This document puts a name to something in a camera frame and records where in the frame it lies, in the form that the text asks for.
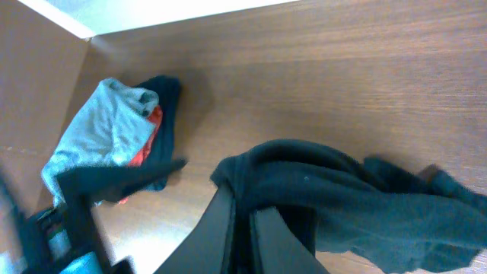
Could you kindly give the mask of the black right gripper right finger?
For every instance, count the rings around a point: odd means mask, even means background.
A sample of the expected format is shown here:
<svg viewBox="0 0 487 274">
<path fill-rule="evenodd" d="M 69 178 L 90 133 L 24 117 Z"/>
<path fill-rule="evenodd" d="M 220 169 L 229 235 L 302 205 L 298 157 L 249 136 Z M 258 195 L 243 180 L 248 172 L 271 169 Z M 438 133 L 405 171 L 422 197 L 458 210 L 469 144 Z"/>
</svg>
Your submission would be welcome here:
<svg viewBox="0 0 487 274">
<path fill-rule="evenodd" d="M 259 274 L 329 274 L 291 233 L 276 208 L 250 216 L 253 268 Z"/>
</svg>

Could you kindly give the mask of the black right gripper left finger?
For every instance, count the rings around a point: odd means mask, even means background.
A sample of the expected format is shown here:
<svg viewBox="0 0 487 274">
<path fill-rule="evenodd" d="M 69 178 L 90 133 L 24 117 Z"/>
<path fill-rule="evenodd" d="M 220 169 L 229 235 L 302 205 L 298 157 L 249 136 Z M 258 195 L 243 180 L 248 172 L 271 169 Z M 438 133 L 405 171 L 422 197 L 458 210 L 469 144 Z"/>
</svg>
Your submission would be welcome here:
<svg viewBox="0 0 487 274">
<path fill-rule="evenodd" d="M 155 271 L 156 274 L 223 273 L 234 228 L 231 190 L 218 188 L 194 229 Z"/>
</svg>

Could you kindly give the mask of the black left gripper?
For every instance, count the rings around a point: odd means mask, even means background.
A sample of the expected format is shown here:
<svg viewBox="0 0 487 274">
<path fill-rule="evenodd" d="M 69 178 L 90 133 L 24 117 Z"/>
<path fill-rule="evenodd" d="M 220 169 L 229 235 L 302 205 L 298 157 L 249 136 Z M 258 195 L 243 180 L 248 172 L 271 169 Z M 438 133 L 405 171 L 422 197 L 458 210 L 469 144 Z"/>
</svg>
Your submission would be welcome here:
<svg viewBox="0 0 487 274">
<path fill-rule="evenodd" d="M 21 273 L 132 273 L 128 259 L 110 262 L 91 208 L 120 200 L 168 178 L 186 166 L 185 158 L 139 167 L 76 167 L 56 177 L 65 204 L 27 217 L 5 175 L 1 197 L 21 248 L 14 264 Z"/>
</svg>

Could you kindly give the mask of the dark teal shirt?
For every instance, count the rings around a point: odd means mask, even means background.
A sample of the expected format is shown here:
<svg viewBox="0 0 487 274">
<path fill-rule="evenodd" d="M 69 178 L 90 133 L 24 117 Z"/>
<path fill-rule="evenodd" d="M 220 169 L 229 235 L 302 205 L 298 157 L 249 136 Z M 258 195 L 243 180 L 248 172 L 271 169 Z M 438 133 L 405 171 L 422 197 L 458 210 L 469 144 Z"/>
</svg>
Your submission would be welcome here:
<svg viewBox="0 0 487 274">
<path fill-rule="evenodd" d="M 225 158 L 211 179 L 231 189 L 243 223 L 275 207 L 310 251 L 352 252 L 385 273 L 461 269 L 486 248 L 486 197 L 435 166 L 416 175 L 277 139 Z"/>
</svg>

